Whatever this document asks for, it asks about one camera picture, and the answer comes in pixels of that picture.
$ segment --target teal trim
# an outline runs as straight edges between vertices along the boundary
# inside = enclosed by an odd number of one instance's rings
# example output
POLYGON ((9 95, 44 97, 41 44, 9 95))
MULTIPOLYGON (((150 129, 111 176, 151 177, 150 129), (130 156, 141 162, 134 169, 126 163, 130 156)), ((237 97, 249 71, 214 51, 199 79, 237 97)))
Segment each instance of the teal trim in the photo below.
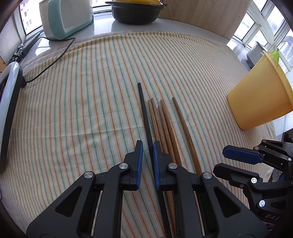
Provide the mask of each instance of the teal trim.
POLYGON ((63 40, 66 37, 72 35, 73 33, 81 30, 82 28, 86 27, 88 24, 92 22, 92 19, 88 22, 74 28, 69 32, 65 32, 62 17, 61 17, 61 9, 60 9, 60 0, 50 0, 48 2, 48 19, 49 19, 49 26, 52 31, 53 36, 57 40, 63 40))

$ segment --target screw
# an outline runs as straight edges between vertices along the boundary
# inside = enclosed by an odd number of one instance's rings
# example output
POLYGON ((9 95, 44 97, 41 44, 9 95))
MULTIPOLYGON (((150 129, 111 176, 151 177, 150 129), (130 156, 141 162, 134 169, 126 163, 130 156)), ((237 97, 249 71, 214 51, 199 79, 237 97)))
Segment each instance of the screw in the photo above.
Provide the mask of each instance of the screw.
POLYGON ((127 167, 128 167, 128 164, 126 164, 126 163, 119 164, 120 169, 126 169, 127 167))
POLYGON ((265 201, 264 200, 260 200, 258 203, 259 207, 263 208, 265 206, 265 201))
POLYGON ((256 178, 252 178, 252 179, 251 179, 251 182, 252 182, 252 183, 256 183, 256 182, 257 182, 257 179, 256 179, 256 178))
POLYGON ((205 179, 210 179, 212 177, 212 174, 209 172, 204 172, 202 175, 205 179))
POLYGON ((85 177, 86 179, 90 179, 92 176, 93 176, 93 173, 90 172, 90 171, 84 173, 84 177, 85 177))
POLYGON ((170 169, 177 169, 178 165, 177 165, 176 163, 170 163, 170 164, 168 165, 168 167, 169 167, 170 169))

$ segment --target black pot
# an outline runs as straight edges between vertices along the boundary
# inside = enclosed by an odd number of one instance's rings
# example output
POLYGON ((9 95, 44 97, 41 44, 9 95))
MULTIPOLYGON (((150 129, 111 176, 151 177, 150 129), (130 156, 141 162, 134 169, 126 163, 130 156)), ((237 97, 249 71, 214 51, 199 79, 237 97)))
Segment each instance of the black pot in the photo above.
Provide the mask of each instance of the black pot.
POLYGON ((117 21, 131 25, 146 25, 154 22, 161 9, 167 6, 167 4, 147 5, 115 1, 105 3, 112 6, 112 15, 117 21))

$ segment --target blue gripper pad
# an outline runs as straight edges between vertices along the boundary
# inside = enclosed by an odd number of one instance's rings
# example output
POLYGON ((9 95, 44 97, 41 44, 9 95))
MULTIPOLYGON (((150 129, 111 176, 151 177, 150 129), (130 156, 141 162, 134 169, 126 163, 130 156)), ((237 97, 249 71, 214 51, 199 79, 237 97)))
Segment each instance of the blue gripper pad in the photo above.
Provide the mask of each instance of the blue gripper pad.
POLYGON ((144 150, 143 143, 141 142, 139 147, 139 157, 138 157, 138 164, 137 164, 137 174, 136 174, 136 188, 139 189, 140 186, 140 179, 142 176, 142 152, 144 150))
POLYGON ((154 143, 153 151, 154 151, 154 165, 155 165, 155 181, 156 181, 157 190, 160 190, 160 187, 161 187, 160 167, 159 167, 159 160, 158 160, 156 143, 154 143))
POLYGON ((247 164, 258 164, 263 162, 262 155, 258 151, 232 145, 227 145, 224 147, 223 155, 227 159, 232 159, 247 164))

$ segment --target yellow lid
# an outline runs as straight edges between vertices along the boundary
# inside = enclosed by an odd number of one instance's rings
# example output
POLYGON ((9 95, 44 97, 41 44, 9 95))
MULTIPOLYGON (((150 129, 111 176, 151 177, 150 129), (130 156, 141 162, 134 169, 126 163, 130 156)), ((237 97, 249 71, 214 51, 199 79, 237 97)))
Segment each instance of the yellow lid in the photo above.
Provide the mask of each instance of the yellow lid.
POLYGON ((285 87, 285 90, 288 94, 288 97, 290 99, 290 102, 292 104, 292 107, 293 107, 293 90, 292 90, 292 87, 290 85, 290 82, 289 80, 287 79, 284 71, 282 70, 281 66, 279 65, 278 62, 276 62, 276 60, 274 59, 274 56, 272 55, 271 52, 265 52, 265 55, 267 56, 267 58, 269 59, 269 61, 272 63, 273 67, 275 68, 276 72, 278 73, 284 87, 285 87))
POLYGON ((115 2, 138 3, 148 5, 160 5, 160 0, 113 0, 115 2))

